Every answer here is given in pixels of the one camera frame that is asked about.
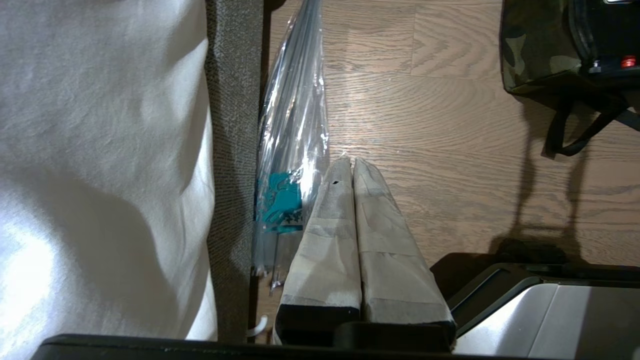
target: red button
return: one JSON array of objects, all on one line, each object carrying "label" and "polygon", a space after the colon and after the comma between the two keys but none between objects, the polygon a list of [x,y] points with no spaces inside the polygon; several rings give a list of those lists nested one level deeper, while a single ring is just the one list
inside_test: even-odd
[{"label": "red button", "polygon": [[627,55],[622,58],[622,63],[620,66],[624,69],[625,67],[634,67],[636,66],[636,57],[633,55]]}]

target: wooden floor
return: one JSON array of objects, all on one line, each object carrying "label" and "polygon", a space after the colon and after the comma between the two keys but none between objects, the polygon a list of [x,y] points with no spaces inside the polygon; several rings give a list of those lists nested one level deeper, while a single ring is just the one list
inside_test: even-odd
[{"label": "wooden floor", "polygon": [[[553,112],[502,89],[501,3],[324,0],[332,156],[380,168],[430,265],[512,236],[640,266],[640,134],[614,123],[578,156],[542,157]],[[272,13],[271,58],[298,6]],[[278,295],[260,284],[270,324]]]}]

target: clear plastic bag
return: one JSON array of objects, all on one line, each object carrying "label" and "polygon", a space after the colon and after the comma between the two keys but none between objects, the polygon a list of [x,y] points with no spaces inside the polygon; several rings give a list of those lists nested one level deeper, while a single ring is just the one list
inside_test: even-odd
[{"label": "clear plastic bag", "polygon": [[258,157],[253,265],[286,278],[329,166],[324,99],[322,1],[305,0],[267,85]]}]

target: camouflage fabric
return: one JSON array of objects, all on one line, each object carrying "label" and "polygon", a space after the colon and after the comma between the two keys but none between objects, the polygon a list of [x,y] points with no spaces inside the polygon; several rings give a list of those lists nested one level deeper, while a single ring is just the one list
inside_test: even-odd
[{"label": "camouflage fabric", "polygon": [[544,79],[577,74],[580,56],[568,25],[570,0],[505,0],[500,52],[504,88],[527,94]]}]

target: camouflage bag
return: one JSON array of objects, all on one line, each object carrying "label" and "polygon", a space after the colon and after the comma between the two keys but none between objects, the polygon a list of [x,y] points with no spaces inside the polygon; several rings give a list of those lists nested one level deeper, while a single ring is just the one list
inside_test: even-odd
[{"label": "camouflage bag", "polygon": [[[504,89],[536,100],[557,99],[547,152],[575,155],[616,119],[640,131],[640,118],[627,110],[621,94],[640,89],[639,35],[638,1],[504,0]],[[564,146],[564,127],[575,101],[600,116],[578,140]]]}]

